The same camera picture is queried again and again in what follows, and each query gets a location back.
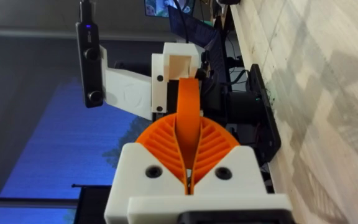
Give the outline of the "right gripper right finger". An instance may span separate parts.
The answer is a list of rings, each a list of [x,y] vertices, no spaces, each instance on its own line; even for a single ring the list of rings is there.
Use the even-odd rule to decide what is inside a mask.
[[[267,193],[254,150],[242,146],[218,123],[200,118],[200,138],[192,167],[193,195]]]

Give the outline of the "bare white finger of the left gripper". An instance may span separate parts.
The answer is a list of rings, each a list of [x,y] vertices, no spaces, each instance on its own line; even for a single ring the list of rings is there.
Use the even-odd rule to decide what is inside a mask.
[[[200,68],[200,53],[195,44],[164,43],[163,75],[167,80],[194,78]]]

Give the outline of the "finger of the left gripper with orange wedge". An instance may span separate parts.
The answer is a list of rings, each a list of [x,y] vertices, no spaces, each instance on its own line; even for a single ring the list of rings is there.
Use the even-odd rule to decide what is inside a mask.
[[[179,53],[152,54],[152,111],[168,111],[168,84],[178,82],[175,104],[178,143],[187,169],[195,163],[196,148],[200,136],[200,92],[195,77],[198,56]]]

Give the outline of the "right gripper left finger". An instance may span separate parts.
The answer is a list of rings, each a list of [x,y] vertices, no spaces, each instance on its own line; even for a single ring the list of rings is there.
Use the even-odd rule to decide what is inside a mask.
[[[106,223],[176,223],[188,192],[174,114],[124,145],[104,211]]]

